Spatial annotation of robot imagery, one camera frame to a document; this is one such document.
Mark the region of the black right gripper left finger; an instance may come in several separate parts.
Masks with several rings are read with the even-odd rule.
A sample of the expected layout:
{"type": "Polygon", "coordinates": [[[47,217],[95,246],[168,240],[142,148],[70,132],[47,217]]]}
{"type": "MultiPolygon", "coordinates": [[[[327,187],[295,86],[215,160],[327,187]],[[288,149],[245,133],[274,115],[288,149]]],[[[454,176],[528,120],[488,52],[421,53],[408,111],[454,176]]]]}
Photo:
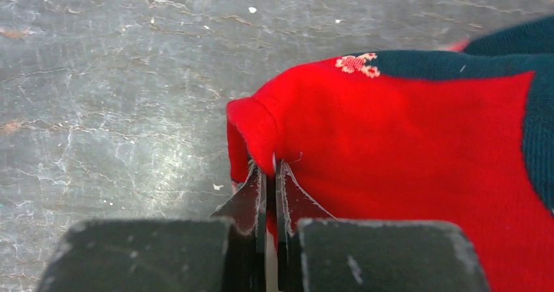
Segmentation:
{"type": "Polygon", "coordinates": [[[209,218],[95,219],[61,238],[39,291],[264,291],[266,178],[209,218]]]}

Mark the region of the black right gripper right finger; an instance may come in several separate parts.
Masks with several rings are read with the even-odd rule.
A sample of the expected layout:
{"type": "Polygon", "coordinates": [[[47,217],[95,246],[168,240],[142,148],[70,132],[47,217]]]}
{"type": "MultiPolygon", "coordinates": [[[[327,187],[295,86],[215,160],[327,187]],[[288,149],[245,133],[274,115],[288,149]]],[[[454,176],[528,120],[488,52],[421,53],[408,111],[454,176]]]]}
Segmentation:
{"type": "Polygon", "coordinates": [[[338,219],[282,163],[275,177],[282,291],[488,291],[472,243],[455,224],[338,219]]]}

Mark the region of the pink red patterned pillowcase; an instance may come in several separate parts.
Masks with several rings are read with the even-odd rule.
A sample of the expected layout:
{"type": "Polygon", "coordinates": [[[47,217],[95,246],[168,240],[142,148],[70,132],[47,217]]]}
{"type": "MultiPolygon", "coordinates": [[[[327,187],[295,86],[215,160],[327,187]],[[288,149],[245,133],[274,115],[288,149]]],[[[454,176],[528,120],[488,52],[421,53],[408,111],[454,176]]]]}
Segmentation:
{"type": "Polygon", "coordinates": [[[433,219],[493,291],[553,290],[553,17],[290,68],[226,107],[231,179],[287,163],[338,218],[433,219]]]}

